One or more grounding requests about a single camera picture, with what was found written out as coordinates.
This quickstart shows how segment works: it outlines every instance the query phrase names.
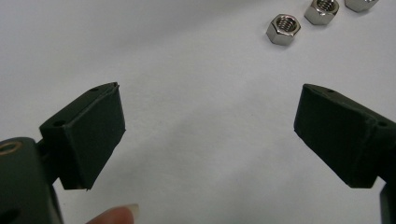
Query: hex nut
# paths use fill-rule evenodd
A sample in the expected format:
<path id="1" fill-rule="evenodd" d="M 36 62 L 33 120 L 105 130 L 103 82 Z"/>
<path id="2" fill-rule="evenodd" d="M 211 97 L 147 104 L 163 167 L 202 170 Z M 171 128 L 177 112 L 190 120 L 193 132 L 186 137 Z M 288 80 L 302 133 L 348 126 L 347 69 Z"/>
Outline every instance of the hex nut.
<path id="1" fill-rule="evenodd" d="M 336 0 L 314 0 L 306 10 L 305 17 L 314 25 L 327 25 L 339 8 Z"/>
<path id="2" fill-rule="evenodd" d="M 356 12 L 362 12 L 373 7 L 378 0 L 346 0 L 346 7 Z"/>
<path id="3" fill-rule="evenodd" d="M 300 29 L 301 25 L 295 17 L 279 14 L 268 26 L 267 35 L 274 44 L 287 46 L 293 41 Z"/>

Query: screw hole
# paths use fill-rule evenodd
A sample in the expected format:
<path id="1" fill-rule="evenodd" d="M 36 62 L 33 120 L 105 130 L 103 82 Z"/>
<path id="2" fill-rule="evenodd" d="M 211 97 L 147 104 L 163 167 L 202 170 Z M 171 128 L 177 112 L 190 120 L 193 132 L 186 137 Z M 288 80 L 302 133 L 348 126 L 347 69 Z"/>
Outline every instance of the screw hole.
<path id="1" fill-rule="evenodd" d="M 0 223 L 12 223 L 17 219 L 21 214 L 21 210 L 19 209 L 11 209 L 6 211 L 5 213 L 0 215 Z"/>
<path id="2" fill-rule="evenodd" d="M 64 120 L 58 120 L 56 122 L 53 123 L 53 126 L 55 127 L 61 127 L 62 125 L 66 124 L 66 121 Z"/>
<path id="3" fill-rule="evenodd" d="M 0 156 L 16 151 L 22 146 L 22 142 L 7 142 L 0 146 Z"/>
<path id="4" fill-rule="evenodd" d="M 297 22 L 291 17 L 282 16 L 276 20 L 276 25 L 280 30 L 293 32 L 297 29 Z"/>
<path id="5" fill-rule="evenodd" d="M 334 10 L 334 1 L 333 0 L 318 0 L 317 5 L 323 11 L 333 11 Z"/>
<path id="6" fill-rule="evenodd" d="M 379 121 L 378 125 L 381 126 L 381 127 L 387 127 L 388 126 L 388 124 L 386 122 L 384 122 L 384 121 Z"/>

